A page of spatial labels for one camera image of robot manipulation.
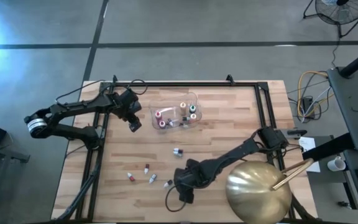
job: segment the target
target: wooden table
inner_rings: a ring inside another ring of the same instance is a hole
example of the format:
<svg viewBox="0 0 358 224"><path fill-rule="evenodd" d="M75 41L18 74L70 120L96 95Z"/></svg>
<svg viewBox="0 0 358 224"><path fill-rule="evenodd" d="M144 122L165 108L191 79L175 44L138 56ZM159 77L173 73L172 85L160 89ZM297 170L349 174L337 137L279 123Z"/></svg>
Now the wooden table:
<svg viewBox="0 0 358 224"><path fill-rule="evenodd" d="M268 81L277 128L293 128L293 119L283 81ZM83 89L81 100L96 96L99 85ZM197 127L186 131L160 134L152 127L148 108L150 100L181 96L193 92L198 95L203 117ZM206 189L195 190L195 202L176 213L165 208L167 189L163 184L173 178L175 168L185 168L189 158L202 161L218 157L240 145L260 127L254 89L250 87L149 87L139 96L142 110L136 115L142 127L132 133L128 124L110 116L101 168L98 196L94 212L95 222L241 222L230 209L225 195L226 177L240 162L232 164L218 175ZM75 118L75 126L91 124L93 114ZM68 152L82 145L73 141ZM173 156L173 148L184 150L182 159ZM74 199L81 185L86 149L70 154L63 167L52 217L58 217ZM247 160L265 161L264 154L253 154ZM288 167L302 160L300 151L290 151L285 156ZM145 164L150 171L144 174ZM127 178L130 172L136 181ZM157 174L149 184L152 174ZM291 190L300 203L316 216L313 196L306 172L290 182ZM168 199L171 209L181 206L176 190ZM88 208L85 200L85 213Z"/></svg>

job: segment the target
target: concrete floor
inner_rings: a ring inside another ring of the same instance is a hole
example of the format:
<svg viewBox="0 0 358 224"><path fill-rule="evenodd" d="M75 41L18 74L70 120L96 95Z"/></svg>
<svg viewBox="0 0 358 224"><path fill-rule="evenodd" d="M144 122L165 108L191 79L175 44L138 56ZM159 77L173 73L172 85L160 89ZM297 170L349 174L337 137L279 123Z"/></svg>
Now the concrete floor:
<svg viewBox="0 0 358 224"><path fill-rule="evenodd" d="M0 1L0 44L90 44L102 0ZM110 0L100 43L196 41L334 41L336 28L318 18L302 20L308 1L274 0ZM358 26L344 40L358 40ZM284 80L297 89L300 74L327 70L330 46L195 47L98 49L89 80ZM1 49L0 127L14 138L12 150L31 154L28 164L11 164L0 183L0 223L40 222L50 218L66 153L67 140L32 139L23 118L48 107L83 81L89 49ZM340 46L336 65L358 56L358 45ZM316 77L312 83L321 81ZM328 83L308 89L317 97ZM67 97L76 101L79 93ZM296 126L309 136L338 136L346 129L334 98L319 121ZM72 119L64 120L71 124ZM326 196L313 187L318 215L327 221L349 221L358 211L329 212L343 194Z"/></svg>

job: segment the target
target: electric fan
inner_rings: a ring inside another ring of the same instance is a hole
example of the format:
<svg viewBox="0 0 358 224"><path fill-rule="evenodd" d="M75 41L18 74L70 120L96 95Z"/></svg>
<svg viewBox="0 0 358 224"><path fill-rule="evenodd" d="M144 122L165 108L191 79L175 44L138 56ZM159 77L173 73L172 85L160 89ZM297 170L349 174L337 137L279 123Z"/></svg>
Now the electric fan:
<svg viewBox="0 0 358 224"><path fill-rule="evenodd" d="M311 3L316 3L316 14L306 15L306 11ZM303 18L318 16L321 20L328 24L336 25L338 29L338 36L342 38L352 31L358 21L342 35L341 25L348 24L358 20L358 0L311 0L305 11Z"/></svg>

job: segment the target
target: clear plastic container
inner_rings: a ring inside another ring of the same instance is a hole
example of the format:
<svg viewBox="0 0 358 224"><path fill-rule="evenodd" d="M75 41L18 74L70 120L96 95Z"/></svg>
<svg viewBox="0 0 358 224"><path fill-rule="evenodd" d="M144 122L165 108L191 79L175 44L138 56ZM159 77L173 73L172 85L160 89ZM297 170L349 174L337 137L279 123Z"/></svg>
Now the clear plastic container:
<svg viewBox="0 0 358 224"><path fill-rule="evenodd" d="M149 104L152 125L155 129L192 128L203 114L194 93L183 96L153 100Z"/></svg>

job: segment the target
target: white cup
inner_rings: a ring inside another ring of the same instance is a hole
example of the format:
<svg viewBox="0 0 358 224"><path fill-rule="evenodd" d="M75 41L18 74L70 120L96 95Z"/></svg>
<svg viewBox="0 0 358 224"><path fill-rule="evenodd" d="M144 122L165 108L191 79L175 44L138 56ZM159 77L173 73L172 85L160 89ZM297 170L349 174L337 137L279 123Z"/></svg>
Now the white cup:
<svg viewBox="0 0 358 224"><path fill-rule="evenodd" d="M328 169L331 171L341 171L346 168L346 163L341 159L340 156L335 157L335 159L327 163Z"/></svg>

